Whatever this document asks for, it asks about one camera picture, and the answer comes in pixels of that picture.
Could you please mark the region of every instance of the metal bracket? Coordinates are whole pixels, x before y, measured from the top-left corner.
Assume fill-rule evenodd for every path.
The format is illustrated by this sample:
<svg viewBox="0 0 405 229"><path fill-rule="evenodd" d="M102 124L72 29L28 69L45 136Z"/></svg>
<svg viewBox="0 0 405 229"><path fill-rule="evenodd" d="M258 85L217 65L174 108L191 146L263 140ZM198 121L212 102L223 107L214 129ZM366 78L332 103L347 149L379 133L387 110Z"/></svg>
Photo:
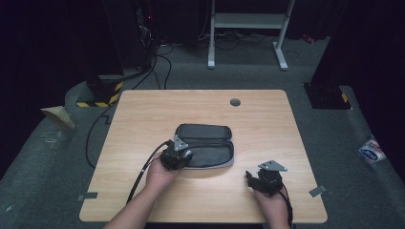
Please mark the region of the metal bracket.
<svg viewBox="0 0 405 229"><path fill-rule="evenodd" d="M259 168L267 170L267 171L282 171L282 172L287 171L286 167L284 167L283 165L275 162L274 160L270 160L270 161L262 163L262 164L260 164L258 166L259 166Z"/></svg>
<svg viewBox="0 0 405 229"><path fill-rule="evenodd" d="M175 135L174 137L175 141L175 151L180 151L184 150L188 147L188 144L182 141L178 136Z"/></svg>

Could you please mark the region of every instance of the wooden table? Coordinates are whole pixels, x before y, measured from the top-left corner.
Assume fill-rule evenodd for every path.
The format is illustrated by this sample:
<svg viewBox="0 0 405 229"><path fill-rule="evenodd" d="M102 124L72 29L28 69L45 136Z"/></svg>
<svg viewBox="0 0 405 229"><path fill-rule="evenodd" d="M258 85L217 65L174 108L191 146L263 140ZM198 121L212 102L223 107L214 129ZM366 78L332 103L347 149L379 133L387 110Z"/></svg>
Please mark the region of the wooden table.
<svg viewBox="0 0 405 229"><path fill-rule="evenodd" d="M240 106L230 100L238 98ZM173 90L123 92L84 200L83 221L108 221L124 205L141 167L182 123L229 126L235 163L213 170L183 170L158 200L149 221L261 223L265 219L245 171L275 160L294 209L294 222L320 223L327 213L288 98L279 90ZM144 186L145 177L136 193Z"/></svg>

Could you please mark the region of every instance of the dark background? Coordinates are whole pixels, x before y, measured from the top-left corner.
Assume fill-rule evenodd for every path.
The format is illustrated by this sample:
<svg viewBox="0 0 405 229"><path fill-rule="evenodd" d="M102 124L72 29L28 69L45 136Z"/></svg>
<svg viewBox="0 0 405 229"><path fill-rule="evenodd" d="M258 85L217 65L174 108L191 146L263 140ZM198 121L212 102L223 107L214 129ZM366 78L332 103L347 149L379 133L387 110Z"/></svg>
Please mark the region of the dark background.
<svg viewBox="0 0 405 229"><path fill-rule="evenodd" d="M167 1L161 1L165 7L170 7ZM229 1L228 7L226 1L217 1L219 10L256 11L267 6L266 1L254 1L246 8L245 0L237 1ZM174 9L182 6L195 10L195 14L186 15L199 21L189 25L201 26L206 13L205 0L171 2ZM304 33L314 39L332 37L311 83L353 87L372 132L404 179L401 168L405 165L402 157L405 9L403 3L396 0L348 2L297 0L287 38L300 39ZM274 4L277 10L285 6L281 0ZM72 22L80 34L77 43L91 72L120 71L101 1L1 1L1 177L43 119L39 109L63 105L65 93L84 81L62 26L65 7L71 9L71 16L75 18ZM156 23L157 28L162 27L161 21ZM199 33L195 28L190 30L193 34ZM171 35L170 30L162 33Z"/></svg>

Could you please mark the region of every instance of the gray floor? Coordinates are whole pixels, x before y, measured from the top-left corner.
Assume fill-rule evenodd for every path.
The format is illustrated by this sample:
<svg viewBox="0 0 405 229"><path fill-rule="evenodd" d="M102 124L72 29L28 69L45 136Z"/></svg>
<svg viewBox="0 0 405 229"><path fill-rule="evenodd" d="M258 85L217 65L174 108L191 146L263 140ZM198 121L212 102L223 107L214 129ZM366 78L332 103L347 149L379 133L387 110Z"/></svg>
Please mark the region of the gray floor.
<svg viewBox="0 0 405 229"><path fill-rule="evenodd" d="M287 39L283 46L289 66L287 72L280 71L269 42L241 43L230 51L217 49L215 70L206 68L207 49L175 46L173 51L164 47L158 53L164 54L172 64L168 90L282 89L287 92L316 181L328 189L322 194L328 221L297 224L297 228L405 228L405 188L390 161L380 161L371 168L356 155L371 131L352 89L342 87L352 110L313 110L309 104L303 83L310 82L327 44L328 40L310 45ZM231 48L234 43L217 45ZM158 57L156 73L161 84L168 70L168 62ZM126 81L123 90L132 89L140 80ZM71 139L61 141L64 144L60 145L47 143L57 128L44 118L1 180L0 228L100 228L104 225L104 222L82 222L78 217L82 202L77 198L87 192L94 172L86 162L86 137L97 117L105 111L76 107L75 100L83 86L81 83L72 88L66 94L66 103L61 104L76 123ZM157 88L151 74L137 90ZM114 110L115 107L107 115L113 116ZM105 118L101 118L91 131L89 157L93 163L97 161L108 128ZM203 225L191 227L203 228Z"/></svg>

